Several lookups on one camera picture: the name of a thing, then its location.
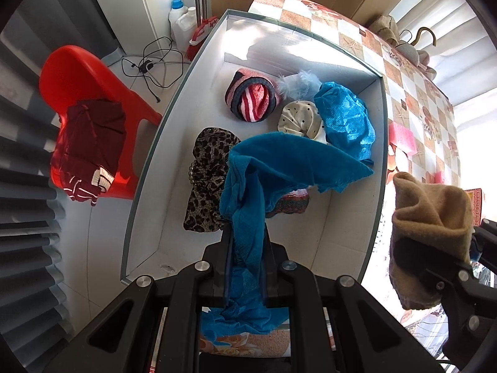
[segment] blue bottle cap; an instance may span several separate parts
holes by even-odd
[[[171,2],[171,8],[173,10],[177,10],[178,8],[181,8],[183,6],[182,0],[172,0]]]

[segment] white curtain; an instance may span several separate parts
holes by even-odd
[[[429,27],[435,33],[436,47],[424,32],[416,49],[429,53],[429,66],[437,71],[434,83],[452,105],[497,87],[497,52],[465,0],[421,0],[396,20],[399,31],[408,29],[415,36],[420,27]]]
[[[461,160],[461,188],[481,188],[482,213],[497,220],[497,183],[494,154],[497,138],[497,88],[454,107],[454,125]]]

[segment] red plastic chair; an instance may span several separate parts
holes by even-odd
[[[162,116],[128,89],[96,56],[77,46],[63,46],[48,57],[40,75],[40,93],[61,118],[59,136],[66,126],[67,108],[78,101],[106,99],[121,102],[126,114],[126,140],[114,182],[101,196],[133,199],[138,184],[138,177],[133,172],[138,125],[146,119],[158,126]],[[53,168],[50,177],[57,187],[62,187],[58,172]]]

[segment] blue fabric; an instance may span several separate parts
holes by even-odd
[[[331,81],[321,85],[314,103],[325,124],[327,140],[356,160],[370,160],[375,133],[362,99]]]
[[[201,332],[211,341],[242,332],[268,334],[288,318],[286,308],[264,307],[258,287],[265,213],[278,199],[310,185],[341,192],[373,173],[336,147],[282,132],[238,143],[228,164],[220,212],[233,224],[235,270],[228,308],[202,313]]]

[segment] pink striped hat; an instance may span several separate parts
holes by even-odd
[[[240,68],[225,94],[226,104],[246,122],[266,119],[279,103],[274,85],[263,74]]]

